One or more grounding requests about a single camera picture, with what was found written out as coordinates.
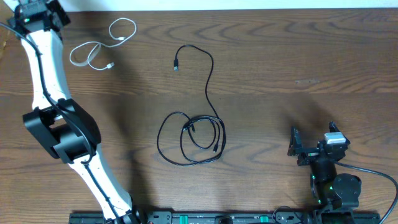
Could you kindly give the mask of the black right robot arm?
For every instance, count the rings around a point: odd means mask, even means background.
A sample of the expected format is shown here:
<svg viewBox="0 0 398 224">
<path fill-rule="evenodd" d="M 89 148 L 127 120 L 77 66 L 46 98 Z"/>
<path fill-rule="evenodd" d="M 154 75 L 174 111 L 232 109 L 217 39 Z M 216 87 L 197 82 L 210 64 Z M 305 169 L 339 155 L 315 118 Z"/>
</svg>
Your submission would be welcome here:
<svg viewBox="0 0 398 224">
<path fill-rule="evenodd" d="M 361 179 L 336 171 L 350 141 L 329 122 L 329 131 L 315 147 L 305 147 L 295 127 L 291 128 L 287 155 L 297 157 L 298 166 L 310 166 L 310 185 L 319 207 L 303 215 L 304 223 L 355 223 L 353 209 L 359 206 Z"/>
</svg>

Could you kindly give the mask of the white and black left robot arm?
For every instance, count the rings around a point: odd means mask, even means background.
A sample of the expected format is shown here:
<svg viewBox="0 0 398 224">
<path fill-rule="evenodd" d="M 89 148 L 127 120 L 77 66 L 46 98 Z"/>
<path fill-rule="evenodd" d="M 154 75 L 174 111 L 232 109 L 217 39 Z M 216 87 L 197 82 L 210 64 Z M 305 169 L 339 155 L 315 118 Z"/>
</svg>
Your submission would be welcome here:
<svg viewBox="0 0 398 224">
<path fill-rule="evenodd" d="M 113 175 L 101 150 L 96 121 L 72 97 L 63 66 L 60 31 L 70 19 L 58 1 L 6 1 L 14 15 L 5 28 L 28 56 L 34 99 L 22 119 L 54 159 L 69 165 L 101 206 L 103 223 L 146 223 L 130 194 Z"/>
</svg>

